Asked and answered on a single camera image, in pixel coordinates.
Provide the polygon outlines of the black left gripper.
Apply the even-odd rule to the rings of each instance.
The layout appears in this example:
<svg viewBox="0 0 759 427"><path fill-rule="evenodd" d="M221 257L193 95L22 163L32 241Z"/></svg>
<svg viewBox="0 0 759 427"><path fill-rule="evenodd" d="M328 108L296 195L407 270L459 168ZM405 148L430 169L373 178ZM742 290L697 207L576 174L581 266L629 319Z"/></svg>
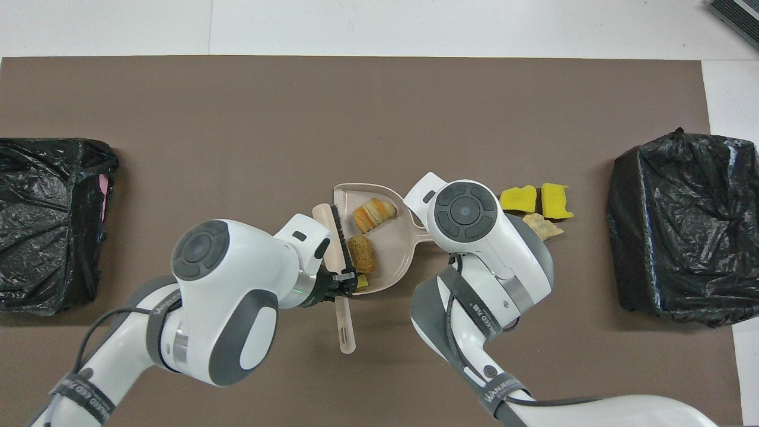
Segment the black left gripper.
<svg viewBox="0 0 759 427"><path fill-rule="evenodd" d="M358 287L359 278L360 273L355 268L345 268L341 273L331 273L327 268L320 268L315 274L314 287L305 300L305 306L333 302L334 297L352 297Z"/></svg>

